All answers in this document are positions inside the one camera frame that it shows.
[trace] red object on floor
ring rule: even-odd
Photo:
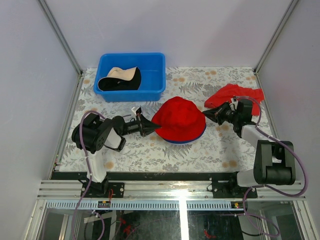
[[[166,101],[152,122],[161,126],[155,130],[160,137],[177,143],[191,142],[206,129],[205,115],[192,101],[179,96]]]
[[[214,109],[225,102],[230,102],[231,98],[233,98],[234,96],[252,97],[259,103],[261,103],[261,101],[265,99],[264,92],[261,88],[252,89],[248,87],[242,87],[237,84],[227,84],[219,91],[217,91],[214,95],[209,97],[209,99],[205,101],[204,106],[209,109]],[[259,115],[259,107],[256,103],[253,103],[252,115]]]

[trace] blue plastic container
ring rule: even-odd
[[[113,67],[130,69],[138,67],[141,85],[138,90],[101,91],[98,81],[106,77]],[[159,52],[152,53],[108,53],[100,58],[93,91],[107,102],[158,101],[166,89],[166,59]]]

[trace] floral pattern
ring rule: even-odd
[[[84,76],[75,107],[66,145],[60,159],[62,172],[84,172],[86,163],[82,150],[76,148],[71,135],[82,115],[88,110],[100,112],[107,118],[130,114],[131,108],[142,107],[143,115],[151,120],[161,105],[175,96],[193,101],[203,111],[204,102],[227,84],[257,88],[256,77],[250,67],[168,67],[166,90],[158,102],[105,102],[93,92],[97,69],[89,68]],[[218,126],[206,120],[204,134],[194,142],[177,145],[164,141],[155,132],[147,137],[138,133],[125,136],[121,152],[103,148],[106,171],[118,172],[233,172],[251,169],[255,149],[240,139],[229,123]],[[271,134],[262,106],[260,127]]]

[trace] red hat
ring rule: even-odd
[[[152,122],[161,126],[155,130],[160,137],[177,144],[198,139],[206,129],[205,115],[192,101],[179,96],[166,101],[153,116]]]

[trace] red fabric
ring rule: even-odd
[[[195,140],[206,128],[205,115],[192,101],[179,96],[166,101],[152,122],[161,126],[155,130],[160,137],[175,142]]]
[[[209,109],[213,109],[219,107],[221,104],[225,102],[230,102],[230,99],[234,96],[247,96],[252,97],[261,103],[262,100],[265,99],[264,92],[262,89],[252,89],[248,87],[242,87],[237,84],[227,84],[222,87],[219,91],[217,91],[214,95],[209,97],[207,101],[205,101],[204,106]],[[259,115],[259,107],[256,103],[253,103],[252,107],[252,115]]]

